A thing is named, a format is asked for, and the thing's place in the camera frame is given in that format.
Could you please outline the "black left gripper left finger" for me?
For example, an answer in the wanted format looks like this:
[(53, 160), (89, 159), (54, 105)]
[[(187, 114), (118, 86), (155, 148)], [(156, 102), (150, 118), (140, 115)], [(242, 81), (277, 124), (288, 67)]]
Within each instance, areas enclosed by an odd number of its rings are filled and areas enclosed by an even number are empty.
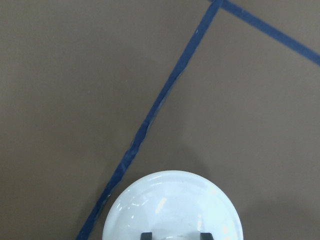
[(141, 233), (140, 240), (152, 240), (152, 233), (151, 232)]

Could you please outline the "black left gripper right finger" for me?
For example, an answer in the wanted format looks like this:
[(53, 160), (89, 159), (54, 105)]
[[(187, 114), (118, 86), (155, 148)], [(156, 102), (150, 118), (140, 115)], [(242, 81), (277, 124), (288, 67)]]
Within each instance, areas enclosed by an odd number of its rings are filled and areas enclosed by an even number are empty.
[(210, 232), (201, 232), (200, 240), (213, 240), (213, 235)]

